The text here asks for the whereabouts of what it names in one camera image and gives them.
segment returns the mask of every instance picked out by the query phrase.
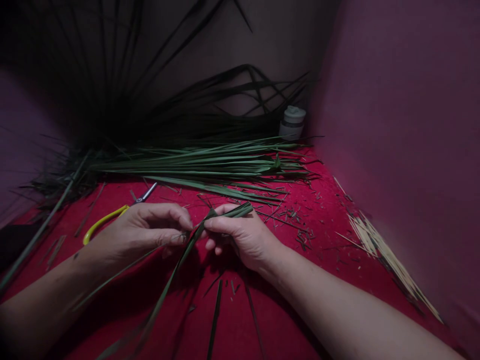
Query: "purple wall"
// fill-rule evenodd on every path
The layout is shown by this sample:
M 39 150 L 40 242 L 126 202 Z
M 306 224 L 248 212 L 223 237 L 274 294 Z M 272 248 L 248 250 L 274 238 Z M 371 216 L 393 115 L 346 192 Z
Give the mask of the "purple wall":
M 62 114 L 41 90 L 25 86 L 19 77 L 0 69 L 0 228 L 30 209 L 39 200 L 28 185 L 44 170 L 52 170 L 52 161 L 65 148 L 43 135 L 65 140 L 67 131 L 54 119 L 71 119 Z
M 316 148 L 480 359 L 480 4 L 345 0 Z

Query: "yellow handle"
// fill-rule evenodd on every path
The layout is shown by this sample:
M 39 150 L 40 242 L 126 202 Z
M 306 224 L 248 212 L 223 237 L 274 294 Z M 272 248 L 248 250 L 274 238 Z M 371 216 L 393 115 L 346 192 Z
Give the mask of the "yellow handle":
M 111 218 L 116 217 L 117 215 L 118 217 L 121 217 L 129 209 L 129 207 L 130 206 L 128 205 L 124 205 L 121 208 L 119 208 L 117 211 L 109 213 L 107 216 L 102 217 L 95 224 L 93 224 L 93 226 L 86 232 L 85 236 L 83 237 L 83 245 L 87 245 L 90 242 L 90 237 L 99 227 L 101 227 L 104 223 L 109 221 Z

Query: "pink wall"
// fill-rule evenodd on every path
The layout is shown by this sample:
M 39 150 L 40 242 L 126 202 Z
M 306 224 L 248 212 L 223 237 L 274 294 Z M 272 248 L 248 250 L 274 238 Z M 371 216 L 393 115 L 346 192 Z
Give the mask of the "pink wall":
M 480 5 L 345 0 L 316 148 L 480 359 Z

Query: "hand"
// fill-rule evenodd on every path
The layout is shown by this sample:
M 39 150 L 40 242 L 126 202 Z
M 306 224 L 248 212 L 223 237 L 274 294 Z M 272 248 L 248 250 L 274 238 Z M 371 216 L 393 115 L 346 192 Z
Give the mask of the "hand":
M 224 204 L 215 209 L 219 215 L 225 214 L 238 205 Z M 255 211 L 249 217 L 229 218 L 213 217 L 205 221 L 205 229 L 213 233 L 228 234 L 235 241 L 241 261 L 245 266 L 258 272 L 274 257 L 276 249 L 282 243 L 272 234 Z M 222 253 L 223 244 L 217 239 L 209 238 L 205 244 L 207 250 L 215 249 L 215 254 Z
M 82 248 L 79 261 L 99 275 L 111 277 L 159 246 L 185 242 L 181 231 L 193 229 L 187 209 L 174 203 L 139 203 Z

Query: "forearm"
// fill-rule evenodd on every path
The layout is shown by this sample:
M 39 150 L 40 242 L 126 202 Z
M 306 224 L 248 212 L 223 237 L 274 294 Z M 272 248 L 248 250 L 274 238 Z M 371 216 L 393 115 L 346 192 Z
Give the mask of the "forearm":
M 102 279 L 73 256 L 0 306 L 0 330 L 20 359 L 41 359 L 77 320 Z
M 461 359 L 374 296 L 280 246 L 260 274 L 288 300 L 335 359 Z

